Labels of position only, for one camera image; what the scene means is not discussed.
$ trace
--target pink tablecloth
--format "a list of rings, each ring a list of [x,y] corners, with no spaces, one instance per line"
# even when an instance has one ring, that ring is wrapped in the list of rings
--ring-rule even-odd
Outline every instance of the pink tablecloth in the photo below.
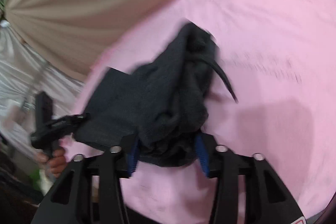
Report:
[[[108,67],[131,72],[153,60],[186,20],[215,37],[218,62],[239,100],[215,76],[204,131],[236,153],[263,153],[306,217],[324,209],[336,191],[336,0],[174,0],[103,54],[74,113]],[[65,146],[69,158],[99,153]],[[141,162],[122,187],[127,205],[156,221],[207,223],[214,183],[198,162]]]

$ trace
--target metal bolt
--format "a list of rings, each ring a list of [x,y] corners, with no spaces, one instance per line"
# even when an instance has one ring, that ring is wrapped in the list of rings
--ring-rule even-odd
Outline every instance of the metal bolt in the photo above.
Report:
[[[263,154],[260,154],[260,153],[255,153],[255,154],[253,155],[253,157],[254,157],[256,160],[264,160],[264,159],[265,159],[264,155],[263,155]]]
[[[225,145],[217,145],[216,150],[218,152],[226,152],[226,151],[228,151],[228,148]]]
[[[111,153],[119,153],[121,151],[121,147],[120,146],[112,146],[110,148],[110,152]]]
[[[82,154],[77,154],[74,158],[73,161],[82,161],[84,159],[84,156]]]

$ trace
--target black cloth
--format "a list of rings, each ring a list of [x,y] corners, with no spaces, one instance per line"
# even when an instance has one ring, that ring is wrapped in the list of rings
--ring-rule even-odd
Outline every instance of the black cloth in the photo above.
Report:
[[[137,133],[141,161],[159,166],[191,163],[194,136],[208,118],[204,97],[213,70],[235,98],[214,61],[216,50],[211,34],[188,23],[153,63],[130,75],[111,68],[88,102],[84,112],[91,119],[74,133],[75,140],[106,150]]]

